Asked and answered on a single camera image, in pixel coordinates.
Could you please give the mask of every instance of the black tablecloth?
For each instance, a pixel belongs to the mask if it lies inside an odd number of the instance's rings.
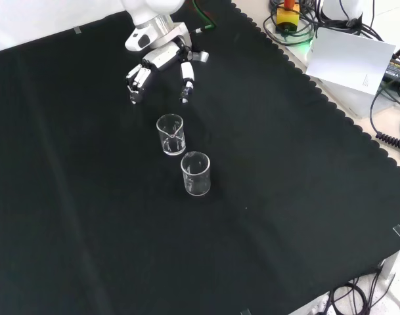
[[[281,315],[400,248],[395,162],[229,1],[204,8],[188,106],[176,65],[129,103],[124,12],[0,52],[0,314]],[[204,198],[166,113],[211,159]]]

